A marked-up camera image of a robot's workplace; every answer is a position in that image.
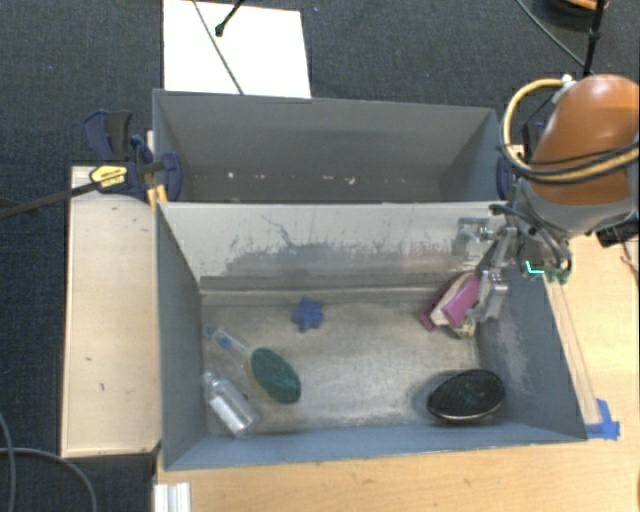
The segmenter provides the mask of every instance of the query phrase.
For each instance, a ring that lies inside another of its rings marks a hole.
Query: green light
[[[527,264],[527,272],[529,272],[529,274],[544,274],[544,270],[533,270],[531,268],[531,263],[529,263],[528,261],[526,262]]]

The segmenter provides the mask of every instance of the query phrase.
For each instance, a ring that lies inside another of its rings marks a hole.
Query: plastic bottle
[[[202,387],[205,401],[235,437],[246,435],[259,421],[259,414],[228,379],[207,370]]]

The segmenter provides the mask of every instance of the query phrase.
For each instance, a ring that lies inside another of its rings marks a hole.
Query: bin floor
[[[314,298],[312,292],[305,296]],[[424,329],[418,314],[426,303],[415,294],[393,302],[326,301],[320,328],[305,333],[290,321],[296,304],[203,305],[203,324],[214,322],[291,363],[302,382],[294,405],[278,404],[252,388],[237,359],[203,339],[205,365],[248,396],[262,417],[257,433],[432,421],[424,407],[428,382],[444,372],[478,368],[479,357],[474,338]],[[211,411],[208,428],[225,433]]]

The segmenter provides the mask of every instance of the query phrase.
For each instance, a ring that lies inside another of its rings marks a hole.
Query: wooden table
[[[621,422],[617,442],[165,473],[190,482],[194,512],[638,510],[638,288],[622,247],[572,242],[565,288],[596,395]]]

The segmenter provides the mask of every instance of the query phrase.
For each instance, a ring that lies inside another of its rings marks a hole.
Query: gray carpet
[[[584,57],[588,19],[525,0]],[[580,67],[513,0],[248,2],[301,9],[312,94],[483,106],[499,113],[515,89]],[[611,0],[594,69],[638,80],[640,4]],[[0,196],[27,201],[68,186],[73,161],[91,158],[80,122],[97,108],[151,126],[161,86],[160,0],[0,3]],[[56,451],[65,295],[65,207],[0,221],[0,411],[18,446]],[[7,502],[0,460],[0,509]],[[82,461],[101,511],[144,511],[147,456]],[[17,510],[89,510],[63,468],[19,463]]]

